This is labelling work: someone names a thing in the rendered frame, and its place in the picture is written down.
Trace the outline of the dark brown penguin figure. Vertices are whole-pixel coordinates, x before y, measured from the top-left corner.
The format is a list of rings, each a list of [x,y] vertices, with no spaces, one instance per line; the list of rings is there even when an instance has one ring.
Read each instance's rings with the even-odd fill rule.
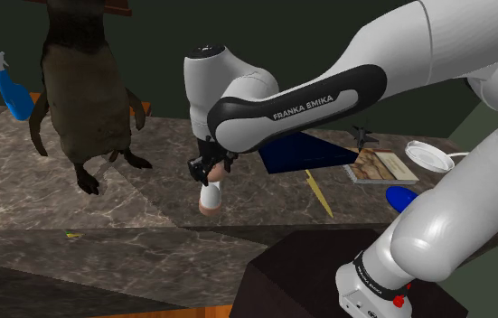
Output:
[[[73,164],[77,184],[87,194],[99,182],[84,167],[96,157],[119,155],[133,167],[151,164],[130,149],[134,129],[146,123],[140,98],[126,87],[105,36],[106,0],[46,0],[49,29],[42,45],[43,91],[29,118],[30,137],[47,152],[41,122],[49,116],[61,150]]]

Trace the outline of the white round dish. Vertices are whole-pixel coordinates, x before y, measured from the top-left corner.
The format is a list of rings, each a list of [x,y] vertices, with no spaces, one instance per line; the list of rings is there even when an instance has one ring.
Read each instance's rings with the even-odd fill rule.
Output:
[[[467,156],[468,152],[446,154],[433,145],[413,140],[407,143],[405,154],[415,164],[431,172],[447,173],[456,166],[453,157]]]

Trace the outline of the white and pink cylinder bottle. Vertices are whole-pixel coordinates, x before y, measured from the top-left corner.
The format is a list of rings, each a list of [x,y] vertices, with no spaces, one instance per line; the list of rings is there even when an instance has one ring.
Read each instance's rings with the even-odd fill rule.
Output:
[[[211,169],[208,185],[203,185],[200,192],[199,210],[203,215],[212,216],[221,210],[221,183],[226,174],[223,163]]]

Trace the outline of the dark blue flat triangle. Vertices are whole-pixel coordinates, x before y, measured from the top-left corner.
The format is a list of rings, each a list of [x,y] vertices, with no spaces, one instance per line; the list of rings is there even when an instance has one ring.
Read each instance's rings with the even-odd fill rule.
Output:
[[[267,143],[258,153],[269,174],[353,164],[359,155],[301,132]]]

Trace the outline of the dark robot stand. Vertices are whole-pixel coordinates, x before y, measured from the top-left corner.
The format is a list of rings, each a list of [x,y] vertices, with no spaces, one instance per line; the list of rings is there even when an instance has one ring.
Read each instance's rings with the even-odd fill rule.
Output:
[[[390,256],[391,234],[300,230],[250,261],[230,318],[468,318],[438,284]]]

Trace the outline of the blue spray bottle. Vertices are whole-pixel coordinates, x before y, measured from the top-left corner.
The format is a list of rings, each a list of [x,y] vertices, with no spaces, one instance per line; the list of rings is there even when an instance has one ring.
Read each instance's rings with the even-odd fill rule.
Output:
[[[0,94],[14,118],[24,121],[32,114],[34,102],[23,85],[12,81],[8,67],[5,53],[0,51]]]

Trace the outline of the brown cover book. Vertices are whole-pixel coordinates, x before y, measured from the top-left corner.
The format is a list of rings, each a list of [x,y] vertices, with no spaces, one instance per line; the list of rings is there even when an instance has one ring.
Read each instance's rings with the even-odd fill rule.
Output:
[[[343,166],[358,184],[409,185],[418,177],[388,149],[363,148],[353,164]]]

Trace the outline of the small black airplane figure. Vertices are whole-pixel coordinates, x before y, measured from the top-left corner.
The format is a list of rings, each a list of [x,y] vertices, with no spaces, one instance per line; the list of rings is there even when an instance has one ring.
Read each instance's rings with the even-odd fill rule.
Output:
[[[367,130],[364,126],[353,126],[349,133],[353,136],[357,143],[358,152],[360,152],[366,143],[379,143],[380,141],[370,136],[371,131]]]

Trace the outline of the yellow thin pointed stick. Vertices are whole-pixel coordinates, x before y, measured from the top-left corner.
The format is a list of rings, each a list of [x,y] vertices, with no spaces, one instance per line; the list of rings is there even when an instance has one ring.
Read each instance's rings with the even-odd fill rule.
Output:
[[[323,193],[321,192],[315,178],[313,177],[313,175],[311,174],[311,172],[309,170],[305,170],[305,173],[307,175],[306,181],[307,181],[308,185],[310,186],[311,190],[313,191],[315,197],[319,200],[321,205],[324,207],[326,213],[331,218],[333,218],[334,215],[333,215],[332,209],[329,206],[328,202],[326,201],[326,198],[324,197]]]

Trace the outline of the blue oval object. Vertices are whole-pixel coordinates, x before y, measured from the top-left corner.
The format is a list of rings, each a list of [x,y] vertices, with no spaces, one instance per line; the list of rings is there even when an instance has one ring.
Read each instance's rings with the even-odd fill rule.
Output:
[[[398,213],[402,213],[418,195],[402,186],[391,186],[385,192],[388,204]]]

